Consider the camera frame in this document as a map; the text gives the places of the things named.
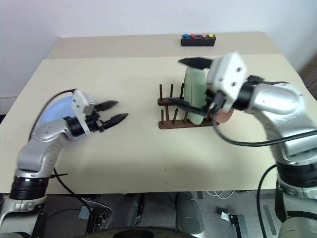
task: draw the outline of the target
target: table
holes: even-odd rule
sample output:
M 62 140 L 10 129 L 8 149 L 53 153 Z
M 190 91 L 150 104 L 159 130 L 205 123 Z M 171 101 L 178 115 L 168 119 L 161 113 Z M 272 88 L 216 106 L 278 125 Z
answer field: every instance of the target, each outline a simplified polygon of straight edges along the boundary
M 56 168 L 69 173 L 63 180 L 76 193 L 256 189 L 274 163 L 270 149 L 228 144 L 211 127 L 160 130 L 159 84 L 163 96 L 169 95 L 171 83 L 177 95 L 186 69 L 179 59 L 214 58 L 238 50 L 248 74 L 298 87 L 315 122 L 317 103 L 264 33 L 216 33 L 216 37 L 214 48 L 182 48 L 180 35 L 59 39 L 0 126 L 0 191 L 10 191 L 18 151 L 44 103 L 69 88 L 88 92 L 98 102 L 118 100 L 120 104 L 101 113 L 104 119 L 129 113 L 119 125 L 62 150 Z M 220 129 L 236 140 L 265 140 L 262 125 L 238 111 Z M 275 181 L 273 171 L 263 188 L 274 188 Z M 47 192 L 66 193 L 55 179 Z

